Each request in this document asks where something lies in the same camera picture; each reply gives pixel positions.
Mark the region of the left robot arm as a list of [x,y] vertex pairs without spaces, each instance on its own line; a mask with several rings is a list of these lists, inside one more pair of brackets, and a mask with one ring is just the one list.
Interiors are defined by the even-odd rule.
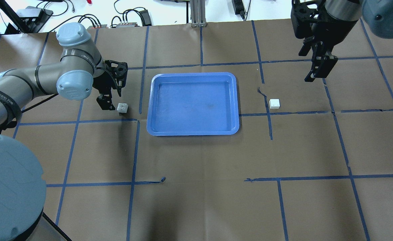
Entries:
[[[60,61],[0,73],[0,130],[16,127],[33,99],[50,95],[84,100],[93,88],[102,110],[114,111],[112,90],[121,95],[128,64],[104,60],[91,34],[77,22],[56,32]],[[46,215],[46,182],[37,157],[21,142],[0,134],[0,241],[69,241]]]

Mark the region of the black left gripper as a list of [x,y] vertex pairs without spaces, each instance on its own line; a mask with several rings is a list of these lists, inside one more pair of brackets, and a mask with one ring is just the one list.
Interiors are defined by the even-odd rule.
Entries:
[[118,96],[122,97],[128,74],[128,63],[104,60],[96,66],[94,74],[93,87],[100,93],[96,97],[97,104],[103,111],[115,111],[116,107],[112,102],[111,90],[116,90]]

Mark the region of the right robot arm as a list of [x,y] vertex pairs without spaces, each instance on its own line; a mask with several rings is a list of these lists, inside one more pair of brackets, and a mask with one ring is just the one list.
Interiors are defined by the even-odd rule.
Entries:
[[393,39],[393,0],[300,0],[291,1],[295,37],[303,40],[299,56],[312,51],[312,66],[305,82],[326,78],[338,61],[332,54],[360,18],[374,35]]

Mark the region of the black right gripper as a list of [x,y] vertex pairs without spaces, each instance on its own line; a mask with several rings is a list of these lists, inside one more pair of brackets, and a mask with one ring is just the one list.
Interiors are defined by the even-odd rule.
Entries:
[[338,62],[330,51],[314,51],[315,43],[321,42],[332,50],[341,43],[359,20],[358,0],[292,0],[291,21],[295,37],[303,39],[299,56],[313,51],[312,66],[305,82],[326,78]]

